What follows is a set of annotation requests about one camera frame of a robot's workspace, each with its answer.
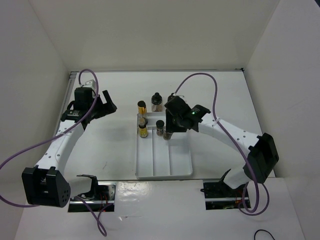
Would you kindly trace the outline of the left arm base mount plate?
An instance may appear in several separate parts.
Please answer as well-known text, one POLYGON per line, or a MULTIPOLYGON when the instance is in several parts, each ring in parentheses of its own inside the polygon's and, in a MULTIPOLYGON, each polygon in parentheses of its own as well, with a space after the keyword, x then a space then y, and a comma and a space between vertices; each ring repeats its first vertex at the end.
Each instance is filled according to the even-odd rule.
MULTIPOLYGON (((115 181, 99 181, 95 190, 80 193, 77 196, 85 201, 93 212, 114 212, 117 183, 115 181)), ((68 205, 69 213, 89 212, 85 204, 78 198, 71 198, 68 205)))

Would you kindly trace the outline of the white plastic organizer tray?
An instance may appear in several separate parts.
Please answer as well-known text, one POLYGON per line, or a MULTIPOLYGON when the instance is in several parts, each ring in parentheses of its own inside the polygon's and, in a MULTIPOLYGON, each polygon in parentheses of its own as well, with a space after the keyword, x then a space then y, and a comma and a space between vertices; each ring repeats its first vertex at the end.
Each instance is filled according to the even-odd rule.
POLYGON ((193 174, 188 134, 173 134, 170 140, 157 135, 156 122, 165 121, 164 112, 147 113, 145 138, 136 134, 135 176, 139 180, 183 179, 193 174))

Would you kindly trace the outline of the black cap spice jar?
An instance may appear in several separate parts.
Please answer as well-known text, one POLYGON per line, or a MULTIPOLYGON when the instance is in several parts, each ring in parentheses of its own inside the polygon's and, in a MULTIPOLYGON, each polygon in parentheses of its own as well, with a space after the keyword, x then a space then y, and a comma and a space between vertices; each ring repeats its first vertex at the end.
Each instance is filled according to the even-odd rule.
POLYGON ((172 132, 165 132, 165 133, 163 134, 163 139, 166 140, 166 141, 168 141, 168 140, 171 139, 172 135, 173 135, 172 132))
POLYGON ((161 137, 161 136, 164 135, 164 132, 165 132, 164 127, 165 127, 165 123, 164 123, 163 120, 157 120, 156 121, 156 134, 158 136, 161 137))

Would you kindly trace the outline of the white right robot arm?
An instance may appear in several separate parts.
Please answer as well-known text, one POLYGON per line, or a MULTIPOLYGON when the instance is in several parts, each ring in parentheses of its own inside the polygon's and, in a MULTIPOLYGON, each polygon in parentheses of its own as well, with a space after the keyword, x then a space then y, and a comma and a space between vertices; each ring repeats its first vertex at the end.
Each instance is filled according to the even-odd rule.
POLYGON ((177 95, 169 96, 164 106, 167 133, 193 130, 213 137, 244 157, 244 165, 227 170, 220 179, 219 191, 225 197, 250 181, 264 184, 279 161, 275 141, 268 133, 257 135, 245 131, 214 116, 202 105, 190 107, 177 95))

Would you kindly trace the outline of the yellow oil bottle tan cap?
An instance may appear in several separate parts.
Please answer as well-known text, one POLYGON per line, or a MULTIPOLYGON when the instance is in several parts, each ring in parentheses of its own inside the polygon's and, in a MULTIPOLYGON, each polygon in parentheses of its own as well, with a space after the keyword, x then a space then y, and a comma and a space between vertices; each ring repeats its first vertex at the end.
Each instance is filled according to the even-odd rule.
POLYGON ((138 132, 141 138, 146 138, 148 136, 147 123, 143 117, 138 120, 138 132))

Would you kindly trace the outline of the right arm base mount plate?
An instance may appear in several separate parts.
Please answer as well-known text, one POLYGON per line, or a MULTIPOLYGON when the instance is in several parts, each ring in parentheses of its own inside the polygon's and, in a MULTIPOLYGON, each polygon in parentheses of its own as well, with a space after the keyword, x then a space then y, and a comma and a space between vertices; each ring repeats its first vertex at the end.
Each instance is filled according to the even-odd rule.
POLYGON ((206 210, 232 210, 239 206, 243 209, 242 196, 245 185, 236 189, 223 185, 218 180, 205 180, 200 191, 204 194, 206 210))

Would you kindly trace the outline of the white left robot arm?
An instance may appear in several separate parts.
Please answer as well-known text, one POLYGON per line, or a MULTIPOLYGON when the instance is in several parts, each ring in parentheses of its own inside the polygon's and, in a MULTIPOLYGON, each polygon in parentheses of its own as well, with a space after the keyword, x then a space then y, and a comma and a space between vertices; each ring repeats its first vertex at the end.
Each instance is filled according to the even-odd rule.
POLYGON ((100 188, 96 176, 80 174, 72 181, 64 177, 67 161, 87 125, 117 110, 107 90, 102 92, 105 103, 95 93, 91 87, 75 89, 74 100, 60 118, 57 139, 34 167, 23 170, 21 177, 30 205, 63 208, 75 196, 83 195, 88 200, 98 197, 100 188))

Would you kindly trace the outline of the black cap spice jar front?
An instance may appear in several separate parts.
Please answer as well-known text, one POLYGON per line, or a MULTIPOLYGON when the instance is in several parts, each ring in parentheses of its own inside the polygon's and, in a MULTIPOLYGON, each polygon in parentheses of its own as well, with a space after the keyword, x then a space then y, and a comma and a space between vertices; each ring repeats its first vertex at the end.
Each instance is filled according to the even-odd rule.
POLYGON ((163 134, 163 139, 166 140, 166 141, 168 141, 168 140, 171 139, 172 135, 173 135, 172 132, 165 132, 165 133, 163 134))

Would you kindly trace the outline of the gold capped glass grinder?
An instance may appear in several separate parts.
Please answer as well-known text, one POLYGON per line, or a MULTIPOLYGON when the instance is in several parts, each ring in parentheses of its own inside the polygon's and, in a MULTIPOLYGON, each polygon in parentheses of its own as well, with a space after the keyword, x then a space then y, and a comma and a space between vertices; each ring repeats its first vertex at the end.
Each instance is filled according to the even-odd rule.
POLYGON ((146 103, 143 100, 140 100, 137 103, 137 109, 138 109, 138 117, 143 118, 145 121, 145 124, 148 124, 148 118, 147 118, 147 106, 146 103))

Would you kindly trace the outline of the black top shaker brown spice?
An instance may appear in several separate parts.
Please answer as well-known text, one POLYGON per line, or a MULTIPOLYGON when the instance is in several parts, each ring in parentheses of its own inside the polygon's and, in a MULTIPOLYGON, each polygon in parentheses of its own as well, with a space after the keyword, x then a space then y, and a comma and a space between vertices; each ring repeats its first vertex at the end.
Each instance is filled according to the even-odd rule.
POLYGON ((156 92, 151 97, 151 111, 152 112, 162 112, 163 111, 163 98, 158 92, 156 92))

